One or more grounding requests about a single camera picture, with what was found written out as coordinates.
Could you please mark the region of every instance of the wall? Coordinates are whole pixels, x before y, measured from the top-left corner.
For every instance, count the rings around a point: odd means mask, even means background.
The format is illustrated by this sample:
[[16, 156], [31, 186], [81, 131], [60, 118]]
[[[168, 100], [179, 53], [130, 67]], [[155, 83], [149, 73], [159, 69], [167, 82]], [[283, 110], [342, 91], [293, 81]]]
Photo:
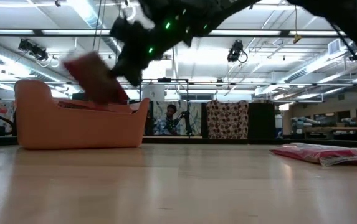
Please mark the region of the wall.
[[324, 103], [318, 103], [316, 105], [307, 105], [306, 108], [303, 104], [298, 103], [296, 105], [291, 105], [292, 116], [301, 117], [309, 116], [313, 118], [314, 114], [331, 113], [339, 111], [350, 110], [351, 117], [355, 117], [357, 110], [357, 88], [345, 93], [344, 100], [338, 100], [337, 95], [325, 99]]

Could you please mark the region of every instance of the wooden floor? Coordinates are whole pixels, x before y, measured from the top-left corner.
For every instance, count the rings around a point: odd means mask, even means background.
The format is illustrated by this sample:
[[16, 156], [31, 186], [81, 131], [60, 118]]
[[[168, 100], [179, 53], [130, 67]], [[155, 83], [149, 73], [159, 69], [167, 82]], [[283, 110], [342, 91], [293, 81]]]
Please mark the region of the wooden floor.
[[0, 147], [0, 223], [357, 224], [357, 167], [272, 146]]

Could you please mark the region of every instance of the orange container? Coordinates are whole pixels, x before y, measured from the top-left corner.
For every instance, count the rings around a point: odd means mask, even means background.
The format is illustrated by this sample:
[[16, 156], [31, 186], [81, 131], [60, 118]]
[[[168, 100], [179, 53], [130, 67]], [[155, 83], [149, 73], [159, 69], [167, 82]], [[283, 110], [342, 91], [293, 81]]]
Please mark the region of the orange container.
[[66, 100], [94, 110], [62, 108], [39, 80], [15, 84], [17, 140], [27, 149], [138, 147], [142, 143], [149, 99], [132, 105]]

